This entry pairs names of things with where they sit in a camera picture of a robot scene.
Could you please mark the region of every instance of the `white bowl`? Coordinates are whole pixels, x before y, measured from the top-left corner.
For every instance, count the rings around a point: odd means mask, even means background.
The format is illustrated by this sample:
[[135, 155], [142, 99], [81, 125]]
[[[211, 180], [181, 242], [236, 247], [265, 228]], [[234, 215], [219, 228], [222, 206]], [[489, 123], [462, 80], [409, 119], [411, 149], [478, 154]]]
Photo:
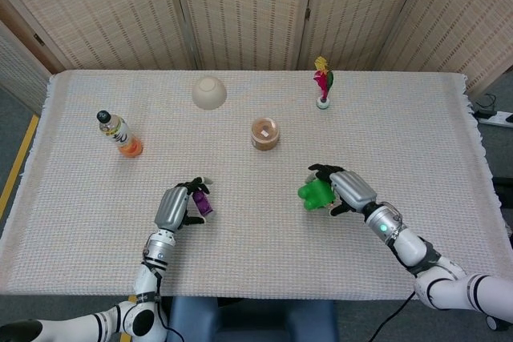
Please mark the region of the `white bowl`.
[[218, 78], [213, 76], [201, 78], [192, 87], [192, 101], [204, 110], [214, 110], [225, 100], [226, 88]]

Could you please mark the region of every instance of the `bottle label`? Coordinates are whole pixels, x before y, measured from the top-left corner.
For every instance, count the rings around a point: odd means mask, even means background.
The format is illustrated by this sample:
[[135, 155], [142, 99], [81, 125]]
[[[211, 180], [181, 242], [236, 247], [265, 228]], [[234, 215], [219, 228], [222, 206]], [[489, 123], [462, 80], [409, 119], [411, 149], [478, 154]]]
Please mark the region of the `bottle label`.
[[123, 118], [119, 118], [119, 123], [116, 127], [104, 132], [109, 140], [118, 145], [118, 147], [128, 145], [133, 138], [133, 135], [130, 132], [130, 128], [128, 128], [128, 125], [125, 123]]

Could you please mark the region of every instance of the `robotic hand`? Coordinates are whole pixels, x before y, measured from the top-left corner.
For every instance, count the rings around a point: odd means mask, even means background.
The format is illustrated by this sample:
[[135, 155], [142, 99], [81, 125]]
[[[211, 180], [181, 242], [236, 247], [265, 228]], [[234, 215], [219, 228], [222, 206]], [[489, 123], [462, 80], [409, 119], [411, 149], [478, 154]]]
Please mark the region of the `robotic hand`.
[[160, 282], [175, 245], [173, 235], [184, 225], [205, 222], [203, 217], [188, 216], [187, 205], [191, 194], [198, 191], [209, 194], [206, 184], [210, 183], [209, 179], [195, 178], [164, 193], [155, 217], [159, 230], [146, 242], [135, 280], [135, 304], [125, 301], [106, 312], [73, 320], [24, 320], [7, 324], [0, 327], [0, 342], [106, 342], [115, 332], [126, 332], [134, 342], [164, 342], [169, 328], [162, 318]]
[[320, 179], [340, 196], [341, 204], [330, 214], [362, 213], [365, 223], [415, 277], [415, 292], [426, 306], [483, 312], [492, 330], [513, 323], [513, 282], [484, 274], [466, 274], [411, 231], [395, 207], [386, 202], [376, 203], [376, 192], [355, 172], [321, 164], [309, 169], [315, 172], [307, 183]]

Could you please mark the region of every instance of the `woven screen panel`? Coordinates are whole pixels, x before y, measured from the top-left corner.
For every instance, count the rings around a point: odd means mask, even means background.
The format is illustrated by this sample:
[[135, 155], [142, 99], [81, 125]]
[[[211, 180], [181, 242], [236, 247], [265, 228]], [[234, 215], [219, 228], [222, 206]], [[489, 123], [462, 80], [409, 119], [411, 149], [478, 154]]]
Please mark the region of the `woven screen panel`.
[[172, 0], [22, 0], [74, 68], [189, 69]]
[[310, 0], [300, 68], [319, 55], [338, 70], [372, 70], [405, 0]]
[[0, 22], [0, 87], [40, 115], [50, 72]]
[[307, 0], [186, 2], [203, 69], [296, 69]]
[[476, 95], [513, 64], [513, 0], [408, 0], [379, 62], [464, 73]]

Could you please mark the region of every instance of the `blue chair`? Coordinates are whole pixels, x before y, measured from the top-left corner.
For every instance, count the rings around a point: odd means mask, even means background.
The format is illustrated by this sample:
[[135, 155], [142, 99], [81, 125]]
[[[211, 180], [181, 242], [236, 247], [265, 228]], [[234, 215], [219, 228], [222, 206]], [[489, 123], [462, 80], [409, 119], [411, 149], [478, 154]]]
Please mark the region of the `blue chair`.
[[[173, 298], [169, 327], [186, 342], [338, 342], [332, 300], [241, 300], [220, 306], [217, 298]], [[173, 332], [168, 342], [180, 342]]]

